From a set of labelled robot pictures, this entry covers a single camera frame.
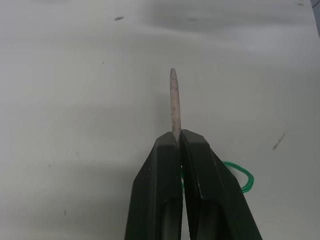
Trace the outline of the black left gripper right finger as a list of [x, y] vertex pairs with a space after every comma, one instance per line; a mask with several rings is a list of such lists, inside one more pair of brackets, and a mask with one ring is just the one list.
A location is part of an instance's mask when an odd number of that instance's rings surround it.
[[260, 240], [236, 177], [206, 139], [182, 130], [180, 153], [190, 239]]

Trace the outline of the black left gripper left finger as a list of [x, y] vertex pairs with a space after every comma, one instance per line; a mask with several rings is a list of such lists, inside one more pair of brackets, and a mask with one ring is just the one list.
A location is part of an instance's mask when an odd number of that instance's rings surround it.
[[124, 238], [179, 240], [182, 231], [181, 166], [172, 132], [158, 137], [131, 189]]

